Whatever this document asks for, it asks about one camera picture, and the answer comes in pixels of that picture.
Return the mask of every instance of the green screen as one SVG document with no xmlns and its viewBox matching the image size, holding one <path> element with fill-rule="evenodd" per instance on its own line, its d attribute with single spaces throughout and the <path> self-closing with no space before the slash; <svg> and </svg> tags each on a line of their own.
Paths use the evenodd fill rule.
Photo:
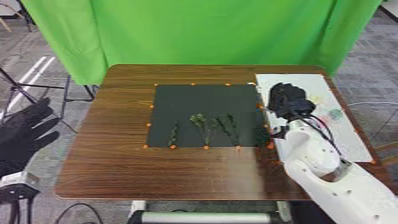
<svg viewBox="0 0 398 224">
<path fill-rule="evenodd" d="M 24 3 L 77 83 L 100 84 L 114 64 L 319 65 L 333 75 L 381 0 Z"/>
</svg>

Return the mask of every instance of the small plant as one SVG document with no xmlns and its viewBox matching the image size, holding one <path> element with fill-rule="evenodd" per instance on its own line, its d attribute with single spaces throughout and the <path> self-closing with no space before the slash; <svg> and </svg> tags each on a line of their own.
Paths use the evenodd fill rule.
<svg viewBox="0 0 398 224">
<path fill-rule="evenodd" d="M 202 132 L 205 146 L 210 146 L 210 142 L 216 138 L 219 123 L 218 123 L 216 119 L 210 119 L 210 120 L 207 119 L 203 113 L 194 114 L 191 116 L 191 121 L 200 129 L 200 132 Z"/>
<path fill-rule="evenodd" d="M 237 121 L 235 117 L 232 114 L 223 115 L 216 118 L 221 130 L 230 136 L 232 142 L 235 146 L 241 146 L 241 135 L 239 135 L 239 126 L 237 126 Z"/>
<path fill-rule="evenodd" d="M 178 147 L 178 128 L 180 128 L 180 125 L 177 123 L 173 125 L 173 129 L 171 129 L 171 138 L 170 138 L 170 146 L 171 146 L 171 148 Z"/>
</svg>

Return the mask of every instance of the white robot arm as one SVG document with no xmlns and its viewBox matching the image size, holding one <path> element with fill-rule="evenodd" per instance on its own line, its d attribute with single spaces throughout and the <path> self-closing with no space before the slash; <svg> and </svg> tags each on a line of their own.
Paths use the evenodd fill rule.
<svg viewBox="0 0 398 224">
<path fill-rule="evenodd" d="M 338 224 L 398 223 L 398 199 L 363 167 L 342 159 L 313 127 L 290 122 L 287 141 L 292 152 L 285 160 L 289 176 Z M 321 177 L 335 173 L 335 181 Z"/>
<path fill-rule="evenodd" d="M 306 91 L 280 83 L 271 89 L 269 110 L 289 120 L 289 126 L 274 134 L 290 144 L 289 176 L 338 224 L 398 223 L 395 193 L 363 167 L 342 157 L 333 133 L 328 135 L 317 124 L 322 120 L 312 114 L 315 108 Z M 335 175 L 333 181 L 322 179 L 326 175 Z"/>
</svg>

